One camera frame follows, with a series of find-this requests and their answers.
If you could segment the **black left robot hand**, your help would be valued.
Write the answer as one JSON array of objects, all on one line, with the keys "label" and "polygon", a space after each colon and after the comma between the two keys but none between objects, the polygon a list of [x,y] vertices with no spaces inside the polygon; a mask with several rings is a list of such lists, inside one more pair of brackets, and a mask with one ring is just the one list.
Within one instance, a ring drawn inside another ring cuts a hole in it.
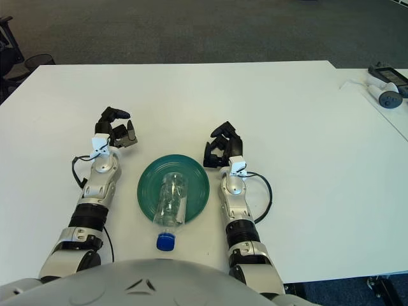
[{"label": "black left robot hand", "polygon": [[[131,116],[128,112],[108,106],[95,125],[95,133],[108,134],[109,146],[111,147],[119,149],[121,147],[132,146],[138,140],[130,118]],[[121,124],[117,127],[112,127],[112,123],[117,119],[127,119],[127,125]]]}]

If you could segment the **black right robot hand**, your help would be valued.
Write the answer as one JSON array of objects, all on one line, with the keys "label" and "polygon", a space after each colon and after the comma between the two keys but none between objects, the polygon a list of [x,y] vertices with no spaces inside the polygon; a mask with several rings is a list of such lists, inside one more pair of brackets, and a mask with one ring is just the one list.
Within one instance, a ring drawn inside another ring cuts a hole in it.
[{"label": "black right robot hand", "polygon": [[243,156],[243,141],[229,121],[215,128],[207,142],[203,156],[203,166],[221,168],[229,165],[231,157]]}]

